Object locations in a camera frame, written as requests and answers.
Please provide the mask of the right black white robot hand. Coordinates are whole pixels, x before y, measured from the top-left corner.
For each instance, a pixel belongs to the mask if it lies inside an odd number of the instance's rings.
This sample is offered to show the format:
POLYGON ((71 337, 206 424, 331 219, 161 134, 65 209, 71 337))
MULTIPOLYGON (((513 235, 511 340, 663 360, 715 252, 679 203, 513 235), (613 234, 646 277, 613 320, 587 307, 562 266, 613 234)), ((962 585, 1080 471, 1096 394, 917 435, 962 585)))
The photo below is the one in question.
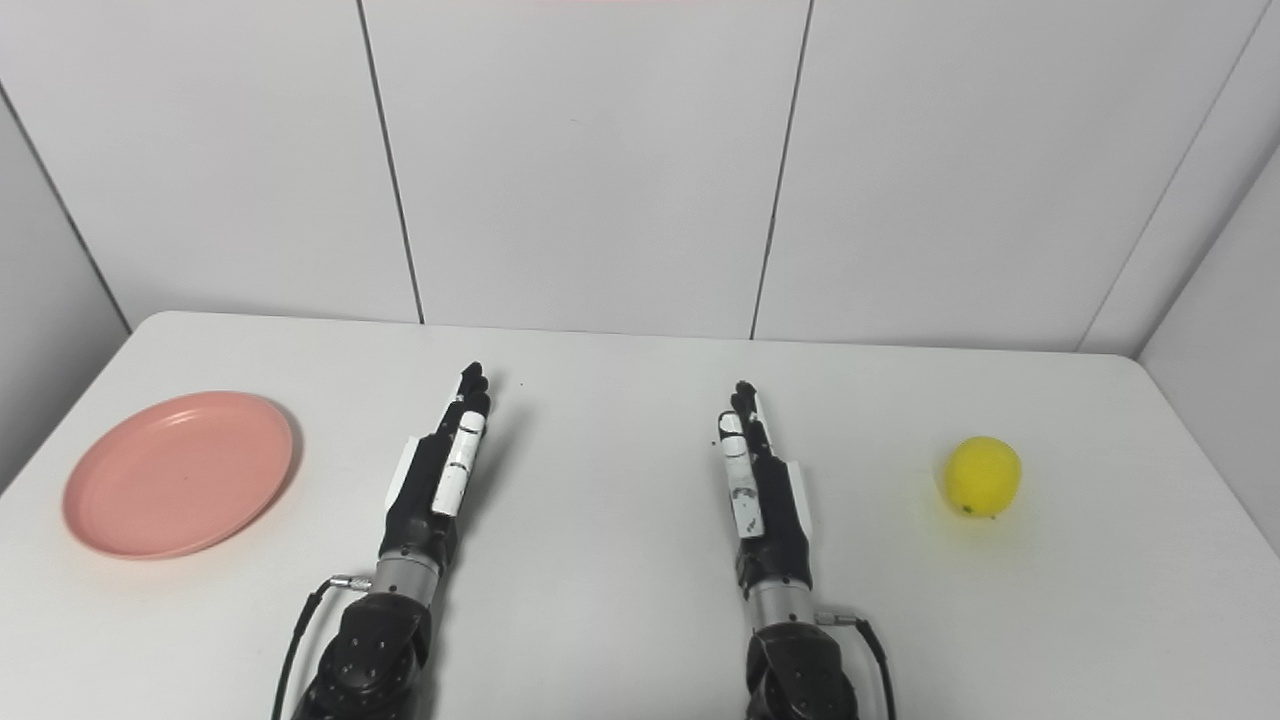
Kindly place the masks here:
POLYGON ((742 596, 765 582, 813 587, 810 543, 787 462, 771 443, 754 384, 739 380, 717 419, 742 596))

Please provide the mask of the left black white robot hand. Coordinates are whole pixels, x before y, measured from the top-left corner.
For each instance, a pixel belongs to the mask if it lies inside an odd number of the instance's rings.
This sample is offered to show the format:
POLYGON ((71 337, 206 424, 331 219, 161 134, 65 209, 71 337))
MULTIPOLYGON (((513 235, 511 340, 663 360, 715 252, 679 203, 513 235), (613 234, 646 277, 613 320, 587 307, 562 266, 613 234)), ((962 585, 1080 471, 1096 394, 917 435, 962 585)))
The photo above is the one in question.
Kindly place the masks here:
POLYGON ((411 443, 408 466, 399 473, 399 492, 387 511, 385 530, 379 546, 383 555, 413 555, 429 559, 439 571, 454 561, 460 543, 456 518, 460 505, 445 511, 435 509, 454 442, 463 436, 480 439, 483 429, 463 424, 465 415, 488 419, 492 398, 481 363, 467 365, 453 398, 434 430, 411 443))

